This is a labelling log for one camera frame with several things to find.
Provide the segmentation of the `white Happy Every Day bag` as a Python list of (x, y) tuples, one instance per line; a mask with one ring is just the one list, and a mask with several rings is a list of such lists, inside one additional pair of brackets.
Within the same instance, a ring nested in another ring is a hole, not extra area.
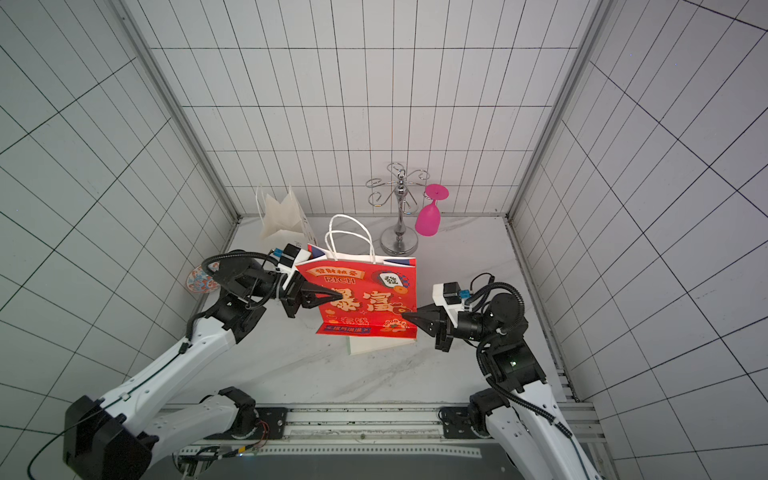
[(311, 225), (293, 189), (278, 201), (258, 187), (255, 190), (258, 216), (261, 219), (259, 243), (265, 249), (282, 249), (287, 244), (306, 248), (316, 243)]

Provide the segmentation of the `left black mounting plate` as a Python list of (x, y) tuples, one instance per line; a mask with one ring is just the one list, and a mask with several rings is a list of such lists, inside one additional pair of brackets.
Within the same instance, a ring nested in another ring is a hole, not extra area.
[(252, 408), (243, 415), (236, 437), (250, 442), (281, 440), (288, 412), (285, 407)]

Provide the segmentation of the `red printed paper bag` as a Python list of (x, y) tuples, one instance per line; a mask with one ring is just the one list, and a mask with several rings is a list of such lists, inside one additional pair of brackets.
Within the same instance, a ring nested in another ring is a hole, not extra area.
[(375, 251), (369, 230), (337, 214), (325, 245), (310, 244), (310, 258), (297, 264), (302, 277), (335, 298), (319, 306), (320, 335), (414, 340), (417, 327), (404, 315), (417, 309), (417, 261)]

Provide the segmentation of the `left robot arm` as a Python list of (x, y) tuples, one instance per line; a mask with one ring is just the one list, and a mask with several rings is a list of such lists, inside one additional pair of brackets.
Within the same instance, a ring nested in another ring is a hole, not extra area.
[(287, 245), (267, 254), (233, 250), (214, 255), (202, 271), (220, 287), (217, 301), (193, 315), (181, 340), (122, 385), (98, 399), (82, 396), (65, 413), (57, 435), (63, 462), (82, 479), (139, 479), (157, 461), (211, 435), (254, 448), (270, 425), (255, 400), (226, 387), (200, 403), (161, 415), (161, 409), (204, 367), (248, 337), (277, 299), (288, 317), (340, 294), (308, 282), (300, 264), (323, 250)]

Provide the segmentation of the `patterned ceramic bowl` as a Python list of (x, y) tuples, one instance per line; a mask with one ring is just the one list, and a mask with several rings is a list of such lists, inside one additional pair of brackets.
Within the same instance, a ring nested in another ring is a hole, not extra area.
[(185, 280), (186, 289), (192, 294), (210, 294), (220, 289), (213, 277), (206, 273), (203, 266), (195, 267)]

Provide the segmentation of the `green Fresh paper bag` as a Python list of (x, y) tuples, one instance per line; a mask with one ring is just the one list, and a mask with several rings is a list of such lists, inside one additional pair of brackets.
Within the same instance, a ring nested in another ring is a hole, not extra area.
[(349, 354), (362, 355), (375, 351), (414, 344), (415, 339), (383, 337), (349, 337)]

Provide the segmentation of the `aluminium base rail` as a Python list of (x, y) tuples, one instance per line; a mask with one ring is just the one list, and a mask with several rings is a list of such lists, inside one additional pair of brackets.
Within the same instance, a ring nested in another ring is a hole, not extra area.
[(490, 439), (452, 440), (443, 437), (437, 404), (258, 405), (289, 410), (281, 440), (250, 442), (229, 433), (198, 440), (178, 438), (168, 449), (177, 457), (218, 458), (229, 452), (247, 454), (446, 454), (468, 456), (472, 443)]

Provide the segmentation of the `black mounting plate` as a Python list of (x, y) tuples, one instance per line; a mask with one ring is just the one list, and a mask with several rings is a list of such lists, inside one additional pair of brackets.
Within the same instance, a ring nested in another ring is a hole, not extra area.
[(443, 406), (438, 410), (443, 437), (452, 440), (490, 439), (485, 417), (473, 405)]
[(250, 442), (281, 440), (288, 412), (285, 407), (252, 408), (243, 415), (236, 437)]

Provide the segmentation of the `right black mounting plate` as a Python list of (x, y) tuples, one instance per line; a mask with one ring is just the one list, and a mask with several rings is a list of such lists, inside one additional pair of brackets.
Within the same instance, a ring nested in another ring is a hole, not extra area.
[(473, 405), (443, 406), (438, 410), (443, 437), (452, 440), (490, 439), (485, 417)]

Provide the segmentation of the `pink plastic wine glass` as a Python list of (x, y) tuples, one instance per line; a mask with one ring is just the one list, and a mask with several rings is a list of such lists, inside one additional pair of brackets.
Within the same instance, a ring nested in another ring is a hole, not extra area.
[(423, 237), (432, 237), (437, 234), (441, 223), (441, 212), (437, 203), (449, 197), (449, 190), (440, 184), (430, 184), (425, 187), (424, 196), (430, 202), (420, 211), (415, 231)]

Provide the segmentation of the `chrome cup holder stand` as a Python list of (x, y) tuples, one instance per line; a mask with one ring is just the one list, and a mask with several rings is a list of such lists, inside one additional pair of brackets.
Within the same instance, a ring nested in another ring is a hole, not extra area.
[(400, 162), (387, 165), (389, 179), (374, 177), (365, 186), (370, 189), (368, 203), (373, 208), (382, 208), (391, 203), (397, 213), (397, 221), (380, 236), (382, 250), (390, 256), (410, 256), (418, 248), (418, 234), (406, 225), (405, 218), (418, 211), (418, 202), (411, 187), (426, 187), (430, 178), (424, 169), (409, 171)]

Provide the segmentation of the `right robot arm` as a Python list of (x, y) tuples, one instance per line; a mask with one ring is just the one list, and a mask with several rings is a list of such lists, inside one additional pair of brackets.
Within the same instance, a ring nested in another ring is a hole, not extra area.
[(432, 303), (403, 318), (434, 338), (439, 351), (456, 339), (475, 345), (488, 387), (471, 395), (469, 424), (495, 440), (524, 478), (599, 478), (525, 340), (525, 302), (515, 287), (495, 279), (475, 291), (436, 284)]

